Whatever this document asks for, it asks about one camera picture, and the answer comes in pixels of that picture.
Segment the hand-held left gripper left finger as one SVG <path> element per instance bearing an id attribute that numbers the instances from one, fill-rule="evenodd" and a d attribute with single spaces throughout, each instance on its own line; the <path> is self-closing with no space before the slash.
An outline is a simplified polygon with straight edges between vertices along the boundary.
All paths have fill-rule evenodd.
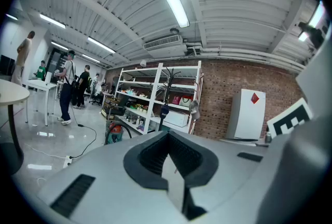
<path id="1" fill-rule="evenodd" d="M 48 223 L 185 223 L 180 207 L 184 182 L 170 157 L 162 168 L 169 190 L 142 188 L 126 173 L 128 150 L 153 137 L 146 134 L 89 151 L 47 180 L 37 197 Z M 94 179 L 72 213 L 51 206 L 80 175 Z"/>

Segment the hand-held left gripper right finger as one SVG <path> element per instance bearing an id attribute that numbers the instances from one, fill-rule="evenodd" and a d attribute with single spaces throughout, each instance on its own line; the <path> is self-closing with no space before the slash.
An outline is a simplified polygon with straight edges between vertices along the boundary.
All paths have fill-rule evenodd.
<path id="1" fill-rule="evenodd" d="M 267 147 L 169 132 L 169 154 L 183 178 L 169 223 L 256 223 L 266 188 L 254 184 Z"/>

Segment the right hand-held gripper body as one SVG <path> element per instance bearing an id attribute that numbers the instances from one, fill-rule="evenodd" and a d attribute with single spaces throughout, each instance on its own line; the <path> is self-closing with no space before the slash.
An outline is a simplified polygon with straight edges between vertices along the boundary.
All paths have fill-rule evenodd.
<path id="1" fill-rule="evenodd" d="M 304 97 L 267 122 L 272 137 L 289 134 L 312 119 L 331 114 L 331 37 L 296 77 Z"/>

